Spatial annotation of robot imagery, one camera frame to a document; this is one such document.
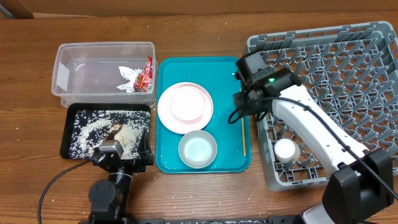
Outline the white paper cup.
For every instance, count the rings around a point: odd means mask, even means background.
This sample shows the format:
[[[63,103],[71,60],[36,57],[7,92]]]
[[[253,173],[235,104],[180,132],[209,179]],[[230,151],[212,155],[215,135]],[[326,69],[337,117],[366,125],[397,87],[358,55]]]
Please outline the white paper cup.
[[[274,155],[283,164],[295,162],[300,158],[300,148],[290,139],[280,139],[274,145]]]

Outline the pink plate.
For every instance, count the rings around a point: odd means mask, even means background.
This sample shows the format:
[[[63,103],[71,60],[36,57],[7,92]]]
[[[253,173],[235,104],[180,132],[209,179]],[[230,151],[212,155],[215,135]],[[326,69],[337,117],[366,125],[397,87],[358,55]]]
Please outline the pink plate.
[[[193,121],[182,121],[176,118],[170,110],[171,99],[176,90],[183,86],[194,86],[198,88],[205,96],[206,105],[201,117]],[[161,94],[157,114],[161,123],[170,131],[177,134],[187,134],[190,131],[203,129],[211,120],[213,116],[214,106],[210,94],[202,86],[192,82],[180,82],[168,87],[163,94]]]

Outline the grey bowl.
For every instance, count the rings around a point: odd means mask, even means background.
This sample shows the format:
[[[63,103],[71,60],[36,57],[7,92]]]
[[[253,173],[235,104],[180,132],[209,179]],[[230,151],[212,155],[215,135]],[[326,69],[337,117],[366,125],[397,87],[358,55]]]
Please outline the grey bowl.
[[[216,158],[218,146],[215,138],[203,130],[185,134],[178,144],[182,162],[193,169],[208,167]]]

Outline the red snack wrapper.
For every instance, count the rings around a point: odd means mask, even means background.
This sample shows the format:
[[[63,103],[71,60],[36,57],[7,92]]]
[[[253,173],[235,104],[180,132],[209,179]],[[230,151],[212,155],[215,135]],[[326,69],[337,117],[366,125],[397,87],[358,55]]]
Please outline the red snack wrapper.
[[[145,69],[137,76],[134,82],[134,89],[138,92],[148,92],[152,86],[152,80],[153,59],[152,57],[148,57]]]

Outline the rice and food waste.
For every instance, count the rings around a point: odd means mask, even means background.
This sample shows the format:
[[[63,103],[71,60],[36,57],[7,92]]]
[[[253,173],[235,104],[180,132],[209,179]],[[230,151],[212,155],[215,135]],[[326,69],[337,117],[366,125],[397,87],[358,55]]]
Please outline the rice and food waste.
[[[73,125],[71,159],[90,158],[112,131],[117,132],[115,139],[124,149],[122,158],[132,159],[137,156],[139,140],[149,126],[150,113],[147,111],[80,110]]]

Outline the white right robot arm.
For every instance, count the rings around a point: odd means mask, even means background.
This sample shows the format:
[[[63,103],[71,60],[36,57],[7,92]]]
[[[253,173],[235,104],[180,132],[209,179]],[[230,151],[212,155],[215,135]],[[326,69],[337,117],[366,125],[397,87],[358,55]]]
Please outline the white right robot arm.
[[[295,217],[294,223],[362,223],[397,200],[390,155],[367,147],[344,132],[312,99],[288,68],[238,70],[242,90],[228,122],[272,113],[312,150],[329,174],[322,201]]]

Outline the white tissue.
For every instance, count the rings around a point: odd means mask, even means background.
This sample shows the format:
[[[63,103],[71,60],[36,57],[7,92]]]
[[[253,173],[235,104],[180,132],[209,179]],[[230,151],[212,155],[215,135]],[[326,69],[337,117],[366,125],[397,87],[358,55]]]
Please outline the white tissue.
[[[129,67],[119,66],[121,76],[127,80],[127,83],[117,86],[119,90],[125,90],[127,93],[135,92],[134,83],[137,77],[141,74],[142,70],[132,69]]]

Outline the wooden chopstick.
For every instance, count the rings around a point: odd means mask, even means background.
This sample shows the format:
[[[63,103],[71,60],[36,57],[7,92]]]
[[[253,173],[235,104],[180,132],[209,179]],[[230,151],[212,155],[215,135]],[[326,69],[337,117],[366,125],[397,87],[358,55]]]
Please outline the wooden chopstick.
[[[244,118],[241,118],[241,129],[242,129],[242,140],[243,140],[243,156],[246,157],[246,137],[245,137],[245,127]]]

